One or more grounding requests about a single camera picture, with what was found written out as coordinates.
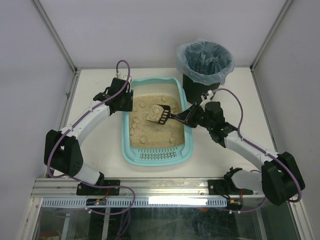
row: black trash bin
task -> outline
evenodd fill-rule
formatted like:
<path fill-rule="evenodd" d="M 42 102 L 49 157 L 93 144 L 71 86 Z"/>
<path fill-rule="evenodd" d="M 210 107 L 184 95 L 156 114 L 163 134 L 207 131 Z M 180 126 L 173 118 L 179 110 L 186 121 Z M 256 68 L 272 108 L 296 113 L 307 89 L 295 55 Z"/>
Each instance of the black trash bin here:
<path fill-rule="evenodd" d="M 191 104 L 200 104 L 201 95 L 223 85 L 235 68 L 235 60 L 225 47 L 202 39 L 178 46 L 175 62 L 183 74 L 183 89 Z"/>

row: white table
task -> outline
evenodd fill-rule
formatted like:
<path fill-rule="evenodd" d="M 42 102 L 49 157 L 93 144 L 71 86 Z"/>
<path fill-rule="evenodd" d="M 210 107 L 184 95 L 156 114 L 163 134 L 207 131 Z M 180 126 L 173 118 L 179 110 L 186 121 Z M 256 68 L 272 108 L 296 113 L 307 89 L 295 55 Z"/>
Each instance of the white table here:
<path fill-rule="evenodd" d="M 182 80 L 175 68 L 136 68 L 133 79 L 147 77 L 175 77 Z M 91 103 L 93 97 L 110 86 L 114 69 L 86 69 L 80 73 L 68 123 L 77 118 Z M 242 132 L 269 149 L 274 149 L 262 106 L 249 68 L 235 68 L 226 78 L 224 88 L 233 91 L 244 109 Z M 221 102 L 226 121 L 238 126 L 240 108 L 227 92 L 214 97 Z M 143 167 L 128 163 L 121 147 L 122 113 L 116 112 L 97 126 L 81 146 L 84 162 L 102 172 L 106 178 L 213 178 L 222 177 L 230 167 L 246 170 L 255 167 L 240 155 L 213 142 L 206 129 L 192 130 L 194 151 L 184 163 L 164 167 Z"/>

